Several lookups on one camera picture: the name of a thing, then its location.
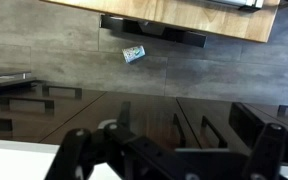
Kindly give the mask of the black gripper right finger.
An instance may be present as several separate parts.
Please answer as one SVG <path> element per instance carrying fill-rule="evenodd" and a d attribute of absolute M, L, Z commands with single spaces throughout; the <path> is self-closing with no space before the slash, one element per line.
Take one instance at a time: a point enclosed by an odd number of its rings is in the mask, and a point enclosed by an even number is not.
<path fill-rule="evenodd" d="M 284 127 L 266 124 L 246 162 L 242 177 L 246 180 L 279 180 L 286 138 Z"/>

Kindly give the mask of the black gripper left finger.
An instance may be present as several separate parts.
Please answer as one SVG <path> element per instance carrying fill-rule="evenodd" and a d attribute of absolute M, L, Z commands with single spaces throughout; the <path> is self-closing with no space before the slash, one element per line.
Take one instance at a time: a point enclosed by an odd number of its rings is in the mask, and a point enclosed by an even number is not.
<path fill-rule="evenodd" d="M 86 180 L 93 171 L 87 158 L 91 133 L 87 129 L 70 130 L 63 138 L 47 171 L 45 180 Z"/>

